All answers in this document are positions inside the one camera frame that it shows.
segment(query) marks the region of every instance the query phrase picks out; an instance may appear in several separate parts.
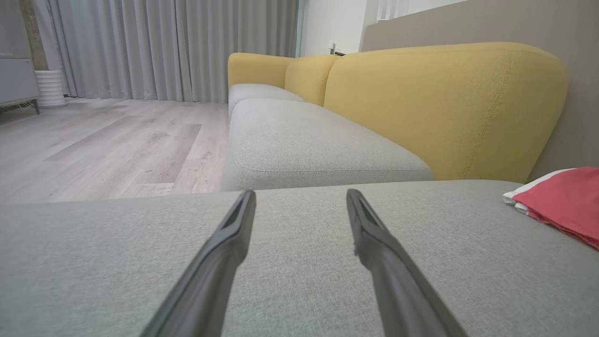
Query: red towel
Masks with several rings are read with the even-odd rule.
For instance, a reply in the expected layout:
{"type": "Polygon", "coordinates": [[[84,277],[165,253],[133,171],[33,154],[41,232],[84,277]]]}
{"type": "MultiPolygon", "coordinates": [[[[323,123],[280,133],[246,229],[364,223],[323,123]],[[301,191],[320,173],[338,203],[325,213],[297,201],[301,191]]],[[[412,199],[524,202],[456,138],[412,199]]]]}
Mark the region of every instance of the red towel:
{"type": "Polygon", "coordinates": [[[599,250],[599,168],[558,173],[513,199],[528,206],[530,217],[599,250]]]}

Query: gray fabric upholstery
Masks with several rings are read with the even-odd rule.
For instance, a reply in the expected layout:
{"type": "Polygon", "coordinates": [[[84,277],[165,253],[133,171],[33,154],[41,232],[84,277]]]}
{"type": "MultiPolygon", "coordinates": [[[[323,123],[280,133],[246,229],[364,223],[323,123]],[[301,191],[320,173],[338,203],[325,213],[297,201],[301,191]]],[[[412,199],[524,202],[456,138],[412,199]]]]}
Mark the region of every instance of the gray fabric upholstery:
{"type": "MultiPolygon", "coordinates": [[[[470,336],[595,336],[599,252],[504,205],[518,186],[354,187],[470,336]]],[[[223,336],[382,336],[347,188],[256,193],[223,336]]],[[[0,335],[139,335],[236,197],[0,207],[0,335]]]]}
{"type": "Polygon", "coordinates": [[[246,98],[274,98],[277,100],[304,101],[293,92],[277,86],[254,83],[236,84],[229,89],[229,123],[231,122],[231,114],[237,103],[246,98]]]}
{"type": "Polygon", "coordinates": [[[394,142],[312,103],[237,104],[222,191],[432,180],[428,166],[394,142]]]}

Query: white ribbed planter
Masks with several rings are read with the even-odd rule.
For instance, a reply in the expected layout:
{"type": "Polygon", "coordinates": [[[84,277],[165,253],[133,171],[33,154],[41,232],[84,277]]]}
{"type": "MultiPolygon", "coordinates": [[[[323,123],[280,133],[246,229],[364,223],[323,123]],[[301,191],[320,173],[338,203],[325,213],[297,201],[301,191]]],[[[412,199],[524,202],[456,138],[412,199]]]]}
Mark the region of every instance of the white ribbed planter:
{"type": "Polygon", "coordinates": [[[36,70],[35,77],[40,87],[39,107],[57,108],[66,105],[62,93],[62,70],[36,70]]]}

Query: yellow sofa backrest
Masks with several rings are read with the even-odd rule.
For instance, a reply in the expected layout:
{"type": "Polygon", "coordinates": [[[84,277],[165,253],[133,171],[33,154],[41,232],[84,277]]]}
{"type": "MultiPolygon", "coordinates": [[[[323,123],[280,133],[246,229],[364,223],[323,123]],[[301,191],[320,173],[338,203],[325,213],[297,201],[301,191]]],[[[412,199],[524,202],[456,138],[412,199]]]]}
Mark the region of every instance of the yellow sofa backrest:
{"type": "Polygon", "coordinates": [[[564,106],[559,59],[516,43],[343,56],[324,107],[422,158],[436,179],[525,182],[564,106]]]}
{"type": "Polygon", "coordinates": [[[229,88],[240,83],[258,83],[285,87],[287,65],[294,58],[252,53],[233,53],[229,55],[229,88]]]}
{"type": "Polygon", "coordinates": [[[306,102],[319,106],[325,101],[326,80],[337,55],[317,55],[296,58],[289,62],[285,72],[285,90],[306,102]]]}

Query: gray curtain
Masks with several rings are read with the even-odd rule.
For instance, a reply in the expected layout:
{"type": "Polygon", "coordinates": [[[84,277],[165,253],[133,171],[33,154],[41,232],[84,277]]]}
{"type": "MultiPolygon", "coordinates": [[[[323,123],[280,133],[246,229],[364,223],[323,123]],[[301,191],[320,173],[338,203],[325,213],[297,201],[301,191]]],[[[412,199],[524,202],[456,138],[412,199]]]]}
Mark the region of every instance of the gray curtain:
{"type": "Polygon", "coordinates": [[[48,0],[74,97],[225,103],[234,52],[295,56],[298,0],[48,0]]]}

